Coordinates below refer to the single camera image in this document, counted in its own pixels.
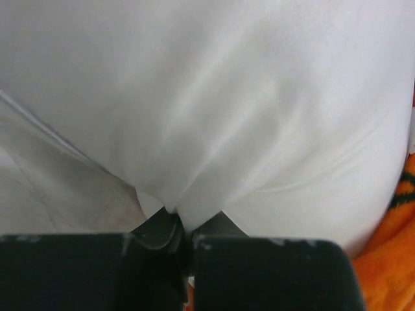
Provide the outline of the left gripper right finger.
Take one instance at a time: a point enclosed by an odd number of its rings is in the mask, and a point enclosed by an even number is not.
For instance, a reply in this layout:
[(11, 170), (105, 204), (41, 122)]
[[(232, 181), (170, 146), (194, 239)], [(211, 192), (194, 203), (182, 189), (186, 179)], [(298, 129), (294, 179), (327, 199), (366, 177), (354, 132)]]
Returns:
[(331, 241), (249, 237), (219, 213), (193, 231), (193, 264), (195, 310), (366, 310)]

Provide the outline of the orange patterned pillowcase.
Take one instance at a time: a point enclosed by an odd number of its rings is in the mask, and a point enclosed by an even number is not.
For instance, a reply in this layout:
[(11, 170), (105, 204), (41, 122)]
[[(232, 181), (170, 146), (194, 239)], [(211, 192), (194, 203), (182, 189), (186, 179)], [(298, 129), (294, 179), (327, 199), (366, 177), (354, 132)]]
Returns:
[(414, 112), (409, 155), (390, 206), (353, 261), (368, 310), (414, 310)]

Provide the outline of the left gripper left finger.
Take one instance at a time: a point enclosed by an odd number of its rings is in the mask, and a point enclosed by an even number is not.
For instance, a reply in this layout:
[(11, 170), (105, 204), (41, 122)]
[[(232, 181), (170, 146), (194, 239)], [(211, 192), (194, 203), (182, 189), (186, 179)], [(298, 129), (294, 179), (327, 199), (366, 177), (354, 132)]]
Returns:
[(183, 310), (186, 244), (159, 210), (127, 233), (1, 236), (2, 310)]

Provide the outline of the white pillow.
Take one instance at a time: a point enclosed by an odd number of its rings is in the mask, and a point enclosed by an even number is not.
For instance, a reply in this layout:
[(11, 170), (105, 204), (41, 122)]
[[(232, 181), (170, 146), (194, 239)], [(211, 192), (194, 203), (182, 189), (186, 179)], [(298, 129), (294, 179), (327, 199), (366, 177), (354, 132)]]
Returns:
[(2, 1), (1, 231), (223, 212), (356, 257), (413, 92), (413, 1)]

